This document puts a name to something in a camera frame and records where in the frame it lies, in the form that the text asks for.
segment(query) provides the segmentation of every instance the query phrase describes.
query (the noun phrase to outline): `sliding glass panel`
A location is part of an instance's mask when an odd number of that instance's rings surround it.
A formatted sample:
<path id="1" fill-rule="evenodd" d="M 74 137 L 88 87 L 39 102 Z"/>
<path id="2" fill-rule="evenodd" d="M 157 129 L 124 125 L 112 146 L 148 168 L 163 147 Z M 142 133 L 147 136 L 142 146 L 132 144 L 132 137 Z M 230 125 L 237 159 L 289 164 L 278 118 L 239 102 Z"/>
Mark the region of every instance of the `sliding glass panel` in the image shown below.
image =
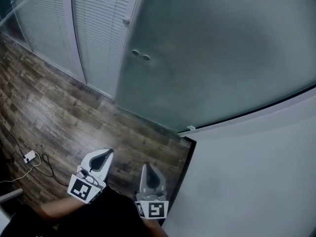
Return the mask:
<path id="1" fill-rule="evenodd" d="M 183 131 L 315 83 L 316 0 L 145 0 L 117 105 Z"/>
<path id="2" fill-rule="evenodd" d="M 0 31 L 29 48 L 14 15 L 11 0 L 0 0 Z"/>
<path id="3" fill-rule="evenodd" d="M 70 62 L 63 0 L 14 0 L 14 7 L 34 53 L 78 77 Z"/>
<path id="4" fill-rule="evenodd" d="M 123 19 L 130 0 L 74 0 L 80 58 L 89 85 L 113 97 Z"/>

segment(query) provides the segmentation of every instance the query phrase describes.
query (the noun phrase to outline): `wooden floor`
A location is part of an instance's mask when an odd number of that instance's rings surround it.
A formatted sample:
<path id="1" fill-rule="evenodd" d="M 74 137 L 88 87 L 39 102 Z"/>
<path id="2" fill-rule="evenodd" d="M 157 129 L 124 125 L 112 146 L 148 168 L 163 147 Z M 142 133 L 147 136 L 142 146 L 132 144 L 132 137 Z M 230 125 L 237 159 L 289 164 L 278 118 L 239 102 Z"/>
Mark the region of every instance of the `wooden floor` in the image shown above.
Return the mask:
<path id="1" fill-rule="evenodd" d="M 121 110 L 1 34 L 0 106 L 0 118 L 23 153 L 35 150 L 40 155 L 48 154 L 57 179 L 64 184 L 69 183 L 87 153 L 113 148 L 115 159 L 109 184 L 131 198 L 146 161 L 165 175 L 170 197 L 191 145 L 166 129 Z M 4 156 L 15 159 L 7 164 L 10 178 L 23 176 L 30 166 L 24 164 L 18 146 L 2 124 L 0 139 Z M 38 169 L 50 174 L 45 162 Z M 67 193 L 67 187 L 36 170 L 9 188 L 23 188 L 21 200 L 31 206 Z"/>

